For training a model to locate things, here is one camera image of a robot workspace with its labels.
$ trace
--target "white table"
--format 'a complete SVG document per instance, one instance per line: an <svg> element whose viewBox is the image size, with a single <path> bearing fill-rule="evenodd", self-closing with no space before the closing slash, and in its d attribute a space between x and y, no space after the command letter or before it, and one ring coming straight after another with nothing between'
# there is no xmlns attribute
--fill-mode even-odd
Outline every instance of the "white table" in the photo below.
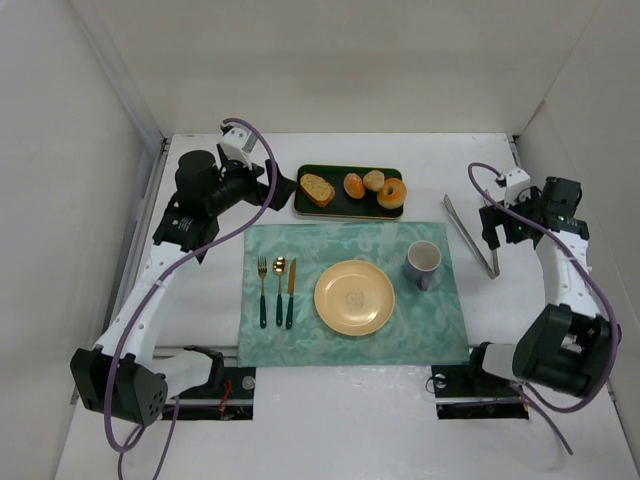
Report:
<svg viewBox="0 0 640 480"><path fill-rule="evenodd" d="M175 190L173 174L187 151L215 152L218 135L175 136L157 195L148 244ZM469 342L517 341L544 306L542 272L530 243L499 250L502 273L490 280L441 204L448 193L471 234L480 240L480 197L466 166L513 165L508 140L490 134L269 135L284 175L305 163L393 166L409 188L405 221L447 222ZM492 194L489 174L482 180ZM318 222L298 217L292 201L260 223ZM221 232L241 225L255 207L238 205L220 218ZM233 347L240 321L242 238L187 265L163 306L159 345ZM481 248L488 256L488 250ZM218 275L224 271L225 280ZM602 392L586 409L553 415L572 444L568 457L546 423L438 421L424 390L426 367L297 367L258 370L252 422L181 422L161 478L279 479L630 479L637 474L615 409ZM575 400L546 392L557 403ZM118 422L124 433L130 425ZM150 478L167 422L158 422L127 456L128 478ZM100 415L76 409L57 478L111 479L116 455Z"/></svg>

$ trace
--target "yellow plate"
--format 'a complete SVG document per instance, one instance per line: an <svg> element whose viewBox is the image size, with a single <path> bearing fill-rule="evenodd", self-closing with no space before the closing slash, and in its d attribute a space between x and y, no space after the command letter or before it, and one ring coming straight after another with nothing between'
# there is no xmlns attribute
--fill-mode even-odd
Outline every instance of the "yellow plate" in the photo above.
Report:
<svg viewBox="0 0 640 480"><path fill-rule="evenodd" d="M336 263L322 274L314 296L320 318L344 335L368 335L387 323L396 302L389 277L360 260Z"/></svg>

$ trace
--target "placemat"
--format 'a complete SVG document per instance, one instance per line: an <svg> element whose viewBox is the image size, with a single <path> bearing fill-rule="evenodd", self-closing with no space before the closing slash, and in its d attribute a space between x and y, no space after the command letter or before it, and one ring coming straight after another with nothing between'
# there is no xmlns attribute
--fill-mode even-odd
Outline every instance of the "placemat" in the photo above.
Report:
<svg viewBox="0 0 640 480"><path fill-rule="evenodd" d="M443 223L352 223L258 225L245 232L240 366L433 365L469 360L467 332L458 299L451 253ZM409 246L428 240L442 251L442 265L428 292L407 280L402 265ZM258 256L267 257L267 328L260 328ZM271 268L279 255L297 258L293 327L276 326L278 277ZM380 267L395 290L387 324L364 337L331 330L316 312L313 295L320 275L343 260ZM282 279L284 316L287 280Z"/></svg>

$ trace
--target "purple mug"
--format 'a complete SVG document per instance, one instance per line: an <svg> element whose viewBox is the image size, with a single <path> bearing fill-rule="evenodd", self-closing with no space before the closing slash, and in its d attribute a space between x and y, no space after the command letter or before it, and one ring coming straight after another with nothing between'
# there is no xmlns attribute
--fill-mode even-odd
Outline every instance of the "purple mug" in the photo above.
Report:
<svg viewBox="0 0 640 480"><path fill-rule="evenodd" d="M409 247L404 261L404 274L421 292L426 292L440 262L440 249L431 242L419 240Z"/></svg>

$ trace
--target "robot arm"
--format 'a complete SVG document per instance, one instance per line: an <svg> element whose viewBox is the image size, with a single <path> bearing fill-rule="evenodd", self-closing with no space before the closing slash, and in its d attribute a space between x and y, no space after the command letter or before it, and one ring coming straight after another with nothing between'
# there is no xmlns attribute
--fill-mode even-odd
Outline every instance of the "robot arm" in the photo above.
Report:
<svg viewBox="0 0 640 480"><path fill-rule="evenodd" d="M218 144L220 168L213 154L206 151L188 152L179 159L177 192L153 235L154 245L138 282L93 348L78 349L71 360L78 393L88 410L104 412L107 375L116 346L160 275L189 252L215 239L218 215L242 200L262 205L267 197L269 187L257 180L264 169L249 160L255 136L238 127L225 127L223 133ZM271 178L271 162L267 161L266 166ZM280 210L295 191L296 183L279 171L276 175L276 191L269 207ZM202 263L204 254L197 260ZM157 293L140 312L124 344L116 373L113 416L143 426L158 418L169 398L204 384L215 390L223 379L222 354L211 349L187 347L172 358L153 359L162 327L162 316L155 314L173 278L172 273L158 285Z"/></svg>
<svg viewBox="0 0 640 480"><path fill-rule="evenodd" d="M579 183L549 177L540 191L520 168L504 172L497 182L505 188L505 207L552 230L589 270L587 225L573 217L582 196ZM533 240L542 265L547 306L517 345L484 343L476 347L471 372L477 377L537 383L584 398L601 378L612 348L610 325L589 287L548 236L495 206L482 208L480 217L482 236L492 250L499 246L498 225L503 226L507 243Z"/></svg>

